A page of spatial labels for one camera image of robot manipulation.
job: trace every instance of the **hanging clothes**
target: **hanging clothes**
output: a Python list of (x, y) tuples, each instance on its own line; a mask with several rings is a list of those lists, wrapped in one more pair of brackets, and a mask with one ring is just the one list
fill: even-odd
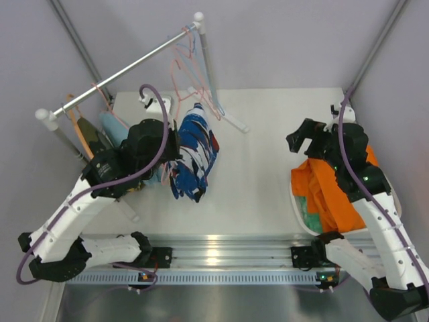
[[(378, 166), (370, 146), (367, 161)], [(334, 170), (323, 160), (307, 159), (291, 171), (292, 193), (306, 197), (309, 214), (319, 214), (323, 231), (348, 231), (365, 228), (361, 216), (338, 187)]]
[[(72, 94), (67, 95), (67, 99), (71, 100), (74, 96)], [(106, 136), (100, 132), (90, 121), (84, 118), (80, 112), (79, 106), (75, 109), (79, 114), (79, 118), (76, 120), (73, 109), (68, 112), (68, 116), (73, 124), (73, 129), (78, 136), (79, 141), (82, 144), (89, 160), (94, 158), (94, 155), (113, 148), (110, 141)]]
[(109, 111), (101, 112), (99, 119), (104, 132), (113, 146), (120, 146), (122, 141), (128, 137), (129, 125)]
[(171, 172), (171, 190), (176, 199), (186, 195), (198, 203), (206, 192), (207, 176), (219, 152), (219, 144), (200, 103), (186, 112), (178, 137), (182, 159), (167, 165)]

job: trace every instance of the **white table surface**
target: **white table surface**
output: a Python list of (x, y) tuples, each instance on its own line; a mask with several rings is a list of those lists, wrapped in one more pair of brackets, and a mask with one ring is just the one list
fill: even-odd
[[(122, 92), (115, 100), (115, 113), (130, 125), (143, 118), (138, 96), (138, 92)], [(288, 191), (290, 170), (306, 157), (304, 149), (299, 154), (289, 152), (286, 136), (305, 117), (323, 122), (332, 119), (330, 105), (341, 101), (342, 90), (220, 90), (219, 98), (250, 132), (243, 134), (208, 113), (220, 152), (202, 200), (198, 204), (187, 197), (176, 200), (169, 186), (147, 186), (124, 198), (141, 217), (139, 222), (105, 209), (84, 233), (306, 235), (295, 218)], [(183, 102), (179, 124), (194, 102)]]

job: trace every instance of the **metal floor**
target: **metal floor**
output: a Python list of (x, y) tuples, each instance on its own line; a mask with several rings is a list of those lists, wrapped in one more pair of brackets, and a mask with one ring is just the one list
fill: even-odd
[(73, 315), (109, 287), (67, 285), (56, 322), (384, 321), (351, 279), (333, 294), (304, 286), (159, 286), (141, 295), (119, 289)]

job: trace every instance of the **orange shirt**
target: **orange shirt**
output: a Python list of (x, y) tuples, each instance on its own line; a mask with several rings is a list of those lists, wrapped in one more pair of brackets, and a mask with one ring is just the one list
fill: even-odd
[[(378, 166), (370, 146), (367, 161)], [(361, 216), (338, 187), (334, 170), (323, 160), (307, 159), (291, 171), (292, 192), (306, 197), (308, 212), (318, 213), (323, 231), (348, 231), (365, 228)]]

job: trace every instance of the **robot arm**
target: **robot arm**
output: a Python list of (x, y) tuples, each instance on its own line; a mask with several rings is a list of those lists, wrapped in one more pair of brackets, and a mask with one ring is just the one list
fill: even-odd
[(139, 189), (142, 180), (152, 176), (152, 170), (161, 163), (175, 160), (178, 154), (176, 129), (169, 129), (166, 148), (149, 172), (122, 184), (83, 194), (88, 188), (104, 182), (125, 178), (147, 166), (157, 153), (163, 134), (163, 123), (144, 119), (130, 128), (128, 138), (119, 148), (110, 148), (95, 154), (82, 171), (72, 192), (53, 216), (33, 233), (22, 233), (18, 238), (24, 252), (40, 239), (29, 263), (34, 278), (64, 282), (83, 270), (102, 264), (126, 262), (129, 266), (143, 267), (149, 260), (152, 247), (148, 239), (136, 231), (116, 238), (89, 239), (80, 236), (82, 230), (107, 205), (129, 191)]
[[(415, 255), (426, 278), (429, 276), (429, 269), (421, 261), (397, 216), (391, 188), (383, 171), (366, 161), (368, 137), (363, 128), (354, 123), (351, 107), (346, 106), (347, 109), (350, 110), (349, 116), (345, 118), (347, 123), (343, 125), (347, 158), (365, 188), (391, 216), (393, 224), (372, 201), (366, 199), (348, 173), (341, 156), (338, 125), (335, 121), (327, 125), (305, 119), (300, 128), (286, 139), (290, 151), (295, 153), (299, 151), (304, 139), (312, 140), (305, 155), (325, 160), (335, 170), (338, 186), (364, 220), (383, 265), (374, 263), (336, 232), (319, 235), (312, 242), (312, 249), (318, 261), (343, 267), (370, 294), (377, 312), (390, 321), (428, 307), (424, 281), (408, 252)], [(404, 247), (398, 232), (406, 240), (407, 247)]]

